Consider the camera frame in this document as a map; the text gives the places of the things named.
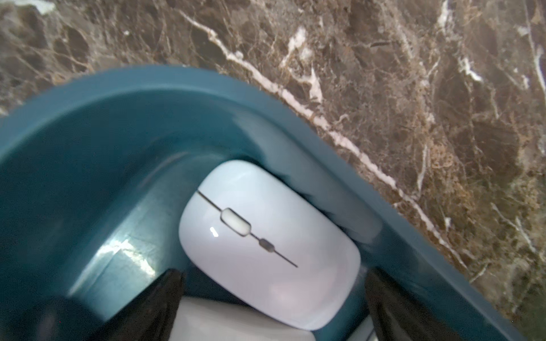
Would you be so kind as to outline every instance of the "white object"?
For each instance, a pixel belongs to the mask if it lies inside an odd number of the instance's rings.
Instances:
[[[371,315],[368,315],[368,317],[362,321],[362,323],[357,329],[355,329],[347,341],[377,341]]]
[[[249,308],[183,297],[169,341],[314,341],[313,333],[289,327]]]
[[[220,219],[227,208],[249,224],[246,236],[238,218],[233,226]],[[240,160],[203,180],[184,209],[179,237],[188,257],[221,286],[305,330],[334,317],[360,266],[357,247],[336,225],[274,176]]]

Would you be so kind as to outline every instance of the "white computer mouse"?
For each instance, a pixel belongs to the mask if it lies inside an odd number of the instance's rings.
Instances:
[[[219,165],[203,180],[184,209],[179,237],[188,257],[218,284],[305,330],[334,317],[360,266],[356,245],[334,223],[241,160]]]

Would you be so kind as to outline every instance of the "marble surface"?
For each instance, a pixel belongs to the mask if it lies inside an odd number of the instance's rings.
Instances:
[[[0,0],[0,115],[126,65],[249,82],[542,340],[545,16],[543,0]]]

